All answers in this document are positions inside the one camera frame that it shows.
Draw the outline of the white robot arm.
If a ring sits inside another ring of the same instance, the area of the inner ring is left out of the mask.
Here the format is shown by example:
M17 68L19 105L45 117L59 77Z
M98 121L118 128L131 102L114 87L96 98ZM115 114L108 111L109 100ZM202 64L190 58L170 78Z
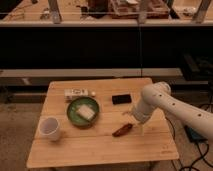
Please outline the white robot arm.
M145 85L140 100L126 114L145 124L157 108L173 114L208 140L213 141L213 113L182 102L171 96L166 82Z

